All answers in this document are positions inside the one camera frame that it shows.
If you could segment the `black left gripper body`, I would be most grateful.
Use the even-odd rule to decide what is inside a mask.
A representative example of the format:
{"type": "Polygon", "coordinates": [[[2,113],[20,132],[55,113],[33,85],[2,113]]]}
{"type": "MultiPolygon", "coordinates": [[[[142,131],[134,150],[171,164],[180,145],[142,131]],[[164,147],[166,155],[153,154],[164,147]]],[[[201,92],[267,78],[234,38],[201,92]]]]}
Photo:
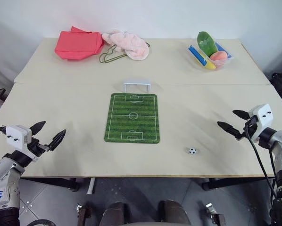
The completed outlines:
{"type": "Polygon", "coordinates": [[[33,154],[33,162],[36,162],[43,153],[50,150],[47,145],[40,144],[39,140],[36,138],[32,138],[31,143],[27,145],[27,148],[33,154]]]}

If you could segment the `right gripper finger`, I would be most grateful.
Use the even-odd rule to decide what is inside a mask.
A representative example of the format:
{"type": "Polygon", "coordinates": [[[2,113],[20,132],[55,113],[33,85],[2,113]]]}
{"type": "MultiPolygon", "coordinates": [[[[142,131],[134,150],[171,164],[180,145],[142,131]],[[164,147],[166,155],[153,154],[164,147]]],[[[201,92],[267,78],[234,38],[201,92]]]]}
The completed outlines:
{"type": "Polygon", "coordinates": [[[237,129],[235,129],[232,125],[222,121],[218,121],[217,124],[225,132],[233,135],[237,140],[240,140],[242,138],[242,134],[237,129]]]}
{"type": "Polygon", "coordinates": [[[243,111],[243,110],[233,110],[232,111],[235,115],[237,115],[238,117],[244,119],[244,120],[248,120],[250,118],[250,115],[248,112],[243,111]]]}

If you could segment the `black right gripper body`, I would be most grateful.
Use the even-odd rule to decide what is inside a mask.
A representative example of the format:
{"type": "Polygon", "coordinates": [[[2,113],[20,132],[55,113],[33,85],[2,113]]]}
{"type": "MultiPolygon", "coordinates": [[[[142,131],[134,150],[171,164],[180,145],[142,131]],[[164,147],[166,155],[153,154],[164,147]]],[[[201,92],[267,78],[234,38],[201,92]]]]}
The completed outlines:
{"type": "Polygon", "coordinates": [[[246,120],[245,126],[243,128],[243,132],[240,134],[239,139],[247,138],[246,131],[248,132],[248,135],[250,139],[252,139],[254,133],[257,130],[257,122],[258,122],[258,117],[257,116],[242,116],[242,119],[246,120]]]}

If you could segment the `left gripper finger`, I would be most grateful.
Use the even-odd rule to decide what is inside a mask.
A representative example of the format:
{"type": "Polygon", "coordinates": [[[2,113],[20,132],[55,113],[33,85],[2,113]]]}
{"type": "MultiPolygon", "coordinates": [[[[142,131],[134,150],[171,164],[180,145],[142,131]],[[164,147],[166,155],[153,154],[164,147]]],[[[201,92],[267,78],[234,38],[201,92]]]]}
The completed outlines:
{"type": "Polygon", "coordinates": [[[66,134],[66,129],[62,130],[61,132],[59,132],[54,136],[52,141],[48,144],[50,151],[54,151],[58,147],[58,145],[62,142],[65,134],[66,134]]]}
{"type": "Polygon", "coordinates": [[[35,136],[38,132],[41,131],[41,129],[43,128],[43,126],[45,125],[46,121],[40,121],[36,124],[34,124],[33,126],[30,127],[31,130],[31,136],[35,136]]]}

